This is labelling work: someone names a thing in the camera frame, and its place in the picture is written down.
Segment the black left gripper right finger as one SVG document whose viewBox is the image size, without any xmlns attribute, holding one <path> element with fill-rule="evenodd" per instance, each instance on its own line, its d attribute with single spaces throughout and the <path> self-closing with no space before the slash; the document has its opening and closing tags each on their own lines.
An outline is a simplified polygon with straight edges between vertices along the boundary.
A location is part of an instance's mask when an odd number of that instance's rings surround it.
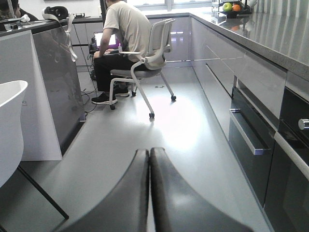
<svg viewBox="0 0 309 232">
<path fill-rule="evenodd" d="M 162 147 L 150 151 L 150 182 L 158 232 L 250 232 L 206 201 L 180 175 Z"/>
</svg>

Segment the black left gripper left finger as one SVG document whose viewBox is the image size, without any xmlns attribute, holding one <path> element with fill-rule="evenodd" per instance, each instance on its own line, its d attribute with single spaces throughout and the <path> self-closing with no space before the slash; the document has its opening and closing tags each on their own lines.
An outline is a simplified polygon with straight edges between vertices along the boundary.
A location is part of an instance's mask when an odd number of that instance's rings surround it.
<svg viewBox="0 0 309 232">
<path fill-rule="evenodd" d="M 145 232 L 149 204 L 149 151 L 138 149 L 107 196 L 63 232 Z"/>
</svg>

